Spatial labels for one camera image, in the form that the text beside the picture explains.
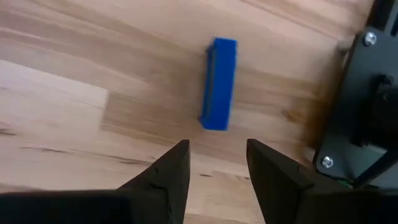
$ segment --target wooden table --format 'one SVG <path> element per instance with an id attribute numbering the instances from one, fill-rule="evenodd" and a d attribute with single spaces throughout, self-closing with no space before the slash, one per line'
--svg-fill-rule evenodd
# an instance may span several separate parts
<path id="1" fill-rule="evenodd" d="M 116 188 L 191 139 L 186 223 L 264 223 L 257 138 L 305 162 L 371 0 L 0 0 L 0 188 Z M 239 41 L 228 132 L 200 114 L 205 49 Z"/>

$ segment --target blue block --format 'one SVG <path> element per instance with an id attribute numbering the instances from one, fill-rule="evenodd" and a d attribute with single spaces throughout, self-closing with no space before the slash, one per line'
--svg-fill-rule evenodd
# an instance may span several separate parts
<path id="1" fill-rule="evenodd" d="M 237 45 L 236 40 L 215 38 L 207 49 L 205 97 L 200 118 L 205 129 L 228 130 Z"/>

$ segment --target black metal bracket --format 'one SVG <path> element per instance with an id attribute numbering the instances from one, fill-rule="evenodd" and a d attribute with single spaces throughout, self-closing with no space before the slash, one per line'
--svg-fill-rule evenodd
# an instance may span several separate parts
<path id="1" fill-rule="evenodd" d="M 313 163 L 320 173 L 367 185 L 398 188 L 395 99 L 398 86 L 398 3 L 376 1 L 366 28 L 351 47 L 345 76 Z M 332 166 L 325 158 L 333 159 Z"/>

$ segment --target bolt head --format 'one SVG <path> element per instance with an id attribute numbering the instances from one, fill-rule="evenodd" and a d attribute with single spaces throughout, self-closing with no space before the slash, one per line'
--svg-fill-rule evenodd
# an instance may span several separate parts
<path id="1" fill-rule="evenodd" d="M 326 169 L 329 169 L 333 166 L 333 159 L 329 156 L 325 156 L 322 159 L 322 166 Z"/>
<path id="2" fill-rule="evenodd" d="M 377 36 L 372 32 L 367 32 L 363 39 L 365 46 L 370 47 L 376 44 Z"/>

